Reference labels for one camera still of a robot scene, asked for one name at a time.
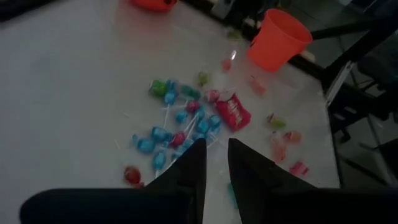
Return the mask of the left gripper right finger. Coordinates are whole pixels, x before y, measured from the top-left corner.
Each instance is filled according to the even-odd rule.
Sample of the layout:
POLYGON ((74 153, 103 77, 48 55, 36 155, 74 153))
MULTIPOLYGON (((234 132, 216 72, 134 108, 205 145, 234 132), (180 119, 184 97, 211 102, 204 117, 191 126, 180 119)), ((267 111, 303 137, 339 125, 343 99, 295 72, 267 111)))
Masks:
POLYGON ((397 189, 315 187, 238 139, 228 164, 243 223, 397 223, 397 189))

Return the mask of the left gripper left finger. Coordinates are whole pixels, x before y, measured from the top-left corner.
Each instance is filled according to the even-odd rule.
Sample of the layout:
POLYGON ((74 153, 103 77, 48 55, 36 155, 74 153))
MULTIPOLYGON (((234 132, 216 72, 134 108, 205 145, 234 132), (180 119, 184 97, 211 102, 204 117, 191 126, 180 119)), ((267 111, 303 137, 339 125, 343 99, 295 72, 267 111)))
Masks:
POLYGON ((201 223, 206 141, 199 139, 138 189, 51 189, 20 207, 21 223, 201 223))

